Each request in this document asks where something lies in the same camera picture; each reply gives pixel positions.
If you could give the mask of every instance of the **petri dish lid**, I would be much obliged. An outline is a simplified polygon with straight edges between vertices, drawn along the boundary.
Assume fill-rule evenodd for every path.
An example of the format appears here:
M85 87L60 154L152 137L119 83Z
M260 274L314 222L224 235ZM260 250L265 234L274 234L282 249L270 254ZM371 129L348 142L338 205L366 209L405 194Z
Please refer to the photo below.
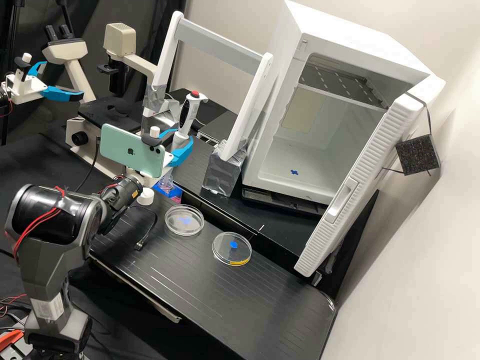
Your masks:
M252 246L248 240L231 231L218 234L211 249L218 260L230 266L245 265L252 256Z
M198 234L205 225L203 214L190 205L175 205L165 213L165 224L171 232L181 236Z

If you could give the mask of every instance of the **black foam pad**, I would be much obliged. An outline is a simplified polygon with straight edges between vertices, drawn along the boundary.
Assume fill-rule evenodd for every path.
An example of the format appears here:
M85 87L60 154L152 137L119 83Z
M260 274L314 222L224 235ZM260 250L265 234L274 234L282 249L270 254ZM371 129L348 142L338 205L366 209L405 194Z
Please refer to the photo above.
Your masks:
M405 175L440 167L440 160L430 134L399 142L395 148Z

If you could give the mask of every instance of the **yellow label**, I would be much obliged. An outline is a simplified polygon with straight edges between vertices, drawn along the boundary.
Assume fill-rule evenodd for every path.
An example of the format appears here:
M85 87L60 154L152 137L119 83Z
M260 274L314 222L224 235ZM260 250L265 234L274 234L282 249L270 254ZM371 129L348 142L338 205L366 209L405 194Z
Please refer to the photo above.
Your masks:
M243 265L243 264L246 264L248 263L250 260L250 258L248 259L245 259L245 260L242 260L242 261L230 261L230 265L233 265L233 266L240 266L240 265Z

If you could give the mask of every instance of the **mint green iphone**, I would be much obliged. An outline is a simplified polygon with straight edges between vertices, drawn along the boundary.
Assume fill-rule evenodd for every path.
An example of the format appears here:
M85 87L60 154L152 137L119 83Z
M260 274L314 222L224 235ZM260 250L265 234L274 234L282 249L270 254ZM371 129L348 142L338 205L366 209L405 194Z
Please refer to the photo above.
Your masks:
M110 124L101 127L100 154L152 178L159 178L164 168L162 145L148 146L140 136Z

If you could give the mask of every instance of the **door handle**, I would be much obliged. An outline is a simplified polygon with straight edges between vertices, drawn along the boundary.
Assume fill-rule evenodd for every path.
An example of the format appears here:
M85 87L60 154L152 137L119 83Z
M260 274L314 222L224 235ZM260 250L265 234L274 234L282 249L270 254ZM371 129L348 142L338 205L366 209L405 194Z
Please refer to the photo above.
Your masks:
M325 214L323 214L323 218L326 221L328 221L331 224L335 222L340 212L344 208L345 204L354 193L358 184L359 182L352 179L351 177L348 177L346 179L345 183L341 186L341 188L336 193L335 198L330 203L330 206L326 210Z

